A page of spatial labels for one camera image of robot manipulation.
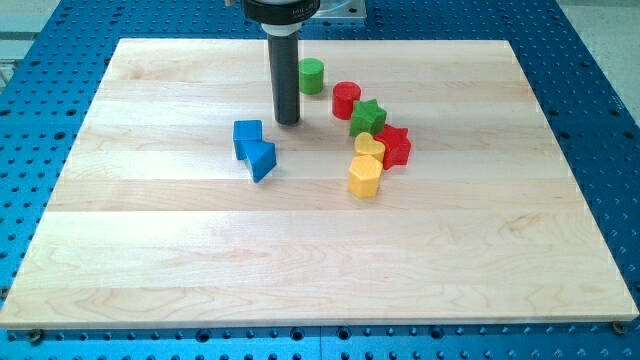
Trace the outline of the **black robot arm flange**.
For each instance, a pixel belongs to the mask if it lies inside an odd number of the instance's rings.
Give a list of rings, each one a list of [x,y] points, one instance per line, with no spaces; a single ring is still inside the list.
[[[285,1],[274,4],[258,0],[241,0],[244,15],[268,25],[291,25],[311,18],[319,9],[319,0]]]

